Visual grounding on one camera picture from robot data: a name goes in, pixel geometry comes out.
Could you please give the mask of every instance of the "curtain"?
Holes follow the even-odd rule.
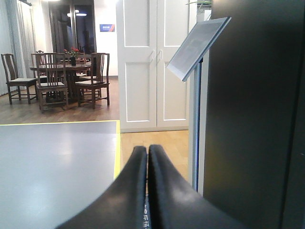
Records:
[[[5,1],[0,0],[0,53],[12,53],[9,17]],[[0,95],[8,92],[2,61],[0,61]]]
[[[6,0],[12,52],[20,78],[33,78],[31,53],[35,53],[35,34],[31,6],[19,0]]]
[[[35,53],[35,33],[33,27],[33,12],[32,7],[19,1],[17,1],[18,6],[18,22],[20,28],[20,38],[21,38],[21,56],[24,60],[25,75],[24,78],[33,78],[33,72],[30,70],[32,66],[31,53]]]

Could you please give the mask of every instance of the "glass door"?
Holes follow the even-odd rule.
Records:
[[[84,53],[96,51],[92,0],[49,2],[49,9],[54,52],[71,47]]]

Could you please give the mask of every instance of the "yellow border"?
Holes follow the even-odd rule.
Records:
[[[116,121],[116,146],[115,146],[115,155],[114,155],[114,172],[113,179],[120,173],[121,165],[121,130],[120,130],[120,121]]]
[[[44,124],[60,124],[60,123],[102,123],[102,122],[118,122],[119,120],[101,120],[101,121],[75,121],[75,122],[57,122],[57,123],[16,123],[16,124],[0,124],[4,125],[44,125]]]

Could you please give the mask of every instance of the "white wardrobe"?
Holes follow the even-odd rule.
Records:
[[[118,0],[122,132],[188,128],[189,83],[166,69],[196,18],[189,0]]]

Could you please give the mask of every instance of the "dining table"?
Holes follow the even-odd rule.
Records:
[[[41,70],[44,70],[45,67],[43,65],[39,66]],[[63,69],[63,64],[57,64],[57,68]],[[79,76],[77,75],[77,72],[81,71],[87,71],[91,68],[91,62],[86,62],[84,64],[77,64],[77,65],[71,65],[71,64],[66,64],[65,65],[65,70],[66,70],[66,78],[67,78],[67,85],[68,85],[68,97],[73,100],[77,100],[77,91],[76,91],[76,86],[75,82],[78,81]],[[37,71],[38,67],[37,66],[32,66],[30,67],[30,70],[32,71]]]

